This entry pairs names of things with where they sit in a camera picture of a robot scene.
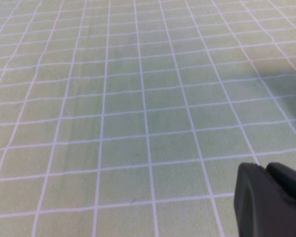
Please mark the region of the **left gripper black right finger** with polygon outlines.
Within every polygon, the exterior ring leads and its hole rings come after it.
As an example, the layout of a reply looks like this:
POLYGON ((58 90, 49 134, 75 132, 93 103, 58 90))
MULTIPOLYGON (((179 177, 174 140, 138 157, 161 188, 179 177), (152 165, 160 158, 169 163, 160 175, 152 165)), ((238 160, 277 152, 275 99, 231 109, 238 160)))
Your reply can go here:
POLYGON ((266 170, 279 186, 296 201, 296 171, 279 162, 271 162, 266 170))

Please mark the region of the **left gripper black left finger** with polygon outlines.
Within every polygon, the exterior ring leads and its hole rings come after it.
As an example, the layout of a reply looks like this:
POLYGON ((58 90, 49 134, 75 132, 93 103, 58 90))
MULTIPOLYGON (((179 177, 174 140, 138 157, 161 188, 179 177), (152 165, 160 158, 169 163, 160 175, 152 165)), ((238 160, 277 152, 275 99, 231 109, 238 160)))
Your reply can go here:
POLYGON ((296 237, 296 201, 254 163, 238 166, 234 211, 241 237, 296 237))

